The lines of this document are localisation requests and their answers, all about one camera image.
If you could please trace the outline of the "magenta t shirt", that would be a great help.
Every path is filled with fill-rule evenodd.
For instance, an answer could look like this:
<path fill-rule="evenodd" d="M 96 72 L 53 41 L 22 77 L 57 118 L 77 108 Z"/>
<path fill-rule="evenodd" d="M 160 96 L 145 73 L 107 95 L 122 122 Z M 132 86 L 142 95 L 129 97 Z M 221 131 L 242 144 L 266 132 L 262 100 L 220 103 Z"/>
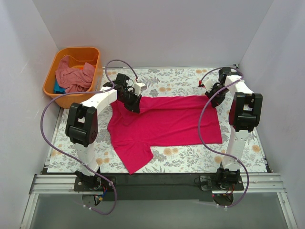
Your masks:
<path fill-rule="evenodd" d="M 207 101 L 203 95 L 142 97 L 138 114 L 113 102 L 107 129 L 128 173 L 152 160 L 152 146 L 221 144 L 217 110 Z"/>

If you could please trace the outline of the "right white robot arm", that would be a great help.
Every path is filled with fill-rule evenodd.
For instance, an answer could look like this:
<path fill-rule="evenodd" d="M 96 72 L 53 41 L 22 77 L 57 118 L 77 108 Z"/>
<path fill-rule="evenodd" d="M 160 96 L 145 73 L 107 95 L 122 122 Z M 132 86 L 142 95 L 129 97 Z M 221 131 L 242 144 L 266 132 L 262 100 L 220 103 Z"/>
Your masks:
<path fill-rule="evenodd" d="M 219 106 L 230 92 L 233 101 L 228 115 L 231 128 L 226 154 L 220 168 L 215 173 L 215 185 L 220 189 L 239 187 L 243 189 L 240 178 L 240 160 L 247 139 L 260 122 L 263 96 L 250 90 L 243 81 L 243 74 L 236 68 L 219 67 L 218 82 L 203 82 L 205 95 L 211 100 L 213 108 Z"/>

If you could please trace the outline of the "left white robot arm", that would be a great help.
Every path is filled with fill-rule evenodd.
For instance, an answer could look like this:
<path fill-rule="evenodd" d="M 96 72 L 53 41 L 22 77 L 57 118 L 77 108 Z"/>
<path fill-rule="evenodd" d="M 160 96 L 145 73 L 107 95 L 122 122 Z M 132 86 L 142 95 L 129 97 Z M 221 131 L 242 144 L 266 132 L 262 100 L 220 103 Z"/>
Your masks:
<path fill-rule="evenodd" d="M 140 112 L 141 92 L 146 90 L 147 85 L 141 82 L 128 85 L 129 81 L 127 75 L 119 73 L 113 82 L 105 83 L 97 94 L 80 104 L 72 103 L 70 106 L 65 133 L 81 161 L 81 169 L 75 174 L 89 190 L 96 191 L 102 186 L 102 179 L 96 175 L 100 172 L 100 167 L 94 152 L 99 114 L 116 101 L 131 112 Z"/>

